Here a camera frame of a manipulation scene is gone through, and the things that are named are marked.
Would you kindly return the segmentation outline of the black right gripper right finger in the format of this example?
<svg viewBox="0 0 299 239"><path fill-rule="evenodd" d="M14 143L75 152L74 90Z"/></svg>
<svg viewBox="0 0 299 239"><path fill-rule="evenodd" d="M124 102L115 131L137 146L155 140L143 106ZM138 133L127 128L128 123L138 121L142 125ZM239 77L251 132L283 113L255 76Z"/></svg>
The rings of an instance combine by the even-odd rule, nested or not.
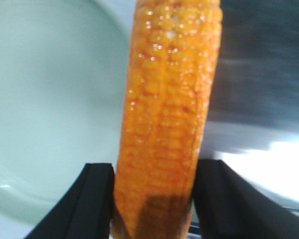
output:
<svg viewBox="0 0 299 239"><path fill-rule="evenodd" d="M299 239L299 216L222 160L198 161L193 199L204 239Z"/></svg>

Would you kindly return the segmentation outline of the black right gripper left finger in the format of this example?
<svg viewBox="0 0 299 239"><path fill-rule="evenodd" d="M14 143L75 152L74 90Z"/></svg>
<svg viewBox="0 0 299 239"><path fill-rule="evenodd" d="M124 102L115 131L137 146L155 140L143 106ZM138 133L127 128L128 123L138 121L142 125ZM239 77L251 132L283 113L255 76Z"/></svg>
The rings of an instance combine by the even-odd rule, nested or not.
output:
<svg viewBox="0 0 299 239"><path fill-rule="evenodd" d="M114 170L111 164L85 164L69 190L26 238L109 238L113 188Z"/></svg>

